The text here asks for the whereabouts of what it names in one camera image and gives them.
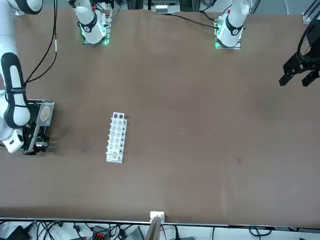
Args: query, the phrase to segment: brown table surface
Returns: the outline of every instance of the brown table surface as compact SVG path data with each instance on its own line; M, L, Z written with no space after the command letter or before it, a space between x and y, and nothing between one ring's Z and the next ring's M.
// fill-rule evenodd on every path
M52 10L15 20L26 79ZM240 51L144 10L119 12L109 46L83 46L76 24L59 9L57 61L27 89L56 102L49 151L0 150L1 216L148 221L164 211L167 222L320 226L320 82L278 82L300 16L248 16ZM128 119L122 164L106 162L112 112Z

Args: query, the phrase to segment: floor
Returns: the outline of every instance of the floor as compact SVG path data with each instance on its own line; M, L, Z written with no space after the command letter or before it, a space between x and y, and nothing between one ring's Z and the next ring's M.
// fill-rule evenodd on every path
M27 227L30 222L6 222L0 226L0 237L7 238L11 232L19 225L22 227ZM73 223L64 223L62 227L56 226L50 232L55 240L73 240L78 238L78 234L73 228ZM90 239L92 232L83 223L76 223L80 227L80 236L87 237ZM88 223L89 227L94 226L94 224ZM99 224L100 227L108 228L108 224ZM124 229L128 225L122 225L121 228ZM135 230L137 226L131 226L127 229L126 234L130 234ZM145 236L148 231L147 225L140 225L141 231ZM164 226L164 231L160 233L160 240L171 240L175 238L175 228L173 226ZM181 238L189 238L189 240L209 240L212 239L213 228L212 227L199 227L199 226L179 226L178 227L179 236ZM267 233L268 231L260 230L260 234ZM39 239L43 239L45 231L39 236ZM29 232L31 239L37 239L37 226L34 226ZM214 229L214 240L259 240L258 237L252 236L247 229L235 229L235 228L221 228L216 227ZM268 236L261 237L262 240L320 240L320 233L310 233L310 232L293 232L293 231L272 231Z

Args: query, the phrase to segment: metal frame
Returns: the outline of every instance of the metal frame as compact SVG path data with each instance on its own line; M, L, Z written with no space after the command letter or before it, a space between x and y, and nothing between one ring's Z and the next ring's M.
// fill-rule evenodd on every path
M8 222L33 222L33 221L46 221L54 222L61 221L64 223L86 223L86 224L122 224L122 225L150 225L149 221L120 221L120 220L98 220L98 219L83 219L83 218L44 218L44 217L0 217L0 221ZM249 229L249 227L255 227L259 230L269 230L272 228L273 231L285 231L291 232L290 226L272 226L272 225L245 225L245 224L200 224L200 223L179 223L179 222L165 222L161 224L162 226L184 226L184 227L204 227L204 228L225 228L225 229ZM320 228L303 228L301 227L301 232L303 230L308 230L309 233L319 233Z
M310 23L314 15L320 11L320 0L314 0L310 6L302 13L302 20L305 24Z

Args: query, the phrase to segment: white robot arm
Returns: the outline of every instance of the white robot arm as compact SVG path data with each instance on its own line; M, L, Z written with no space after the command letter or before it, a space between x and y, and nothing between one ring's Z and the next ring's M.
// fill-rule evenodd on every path
M9 153L24 144L21 128L30 120L13 17L16 10L36 15L42 5L42 0L0 0L0 73L5 87L0 94L0 141Z
M238 43L249 11L248 0L232 1L228 13L226 12L222 16L223 26L220 35L217 36L224 46L232 48Z
M99 43L106 37L105 15L91 5L90 0L68 0L79 20L82 35L90 44Z

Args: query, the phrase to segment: metal bracket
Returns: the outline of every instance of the metal bracket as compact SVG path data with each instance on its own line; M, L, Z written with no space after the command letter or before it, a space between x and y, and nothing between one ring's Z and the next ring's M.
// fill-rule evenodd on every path
M151 211L150 212L150 223L156 217L160 217L161 224L165 223L165 212L164 211Z
M163 211L150 212L150 227L144 240L159 240L161 224L165 223L165 213Z

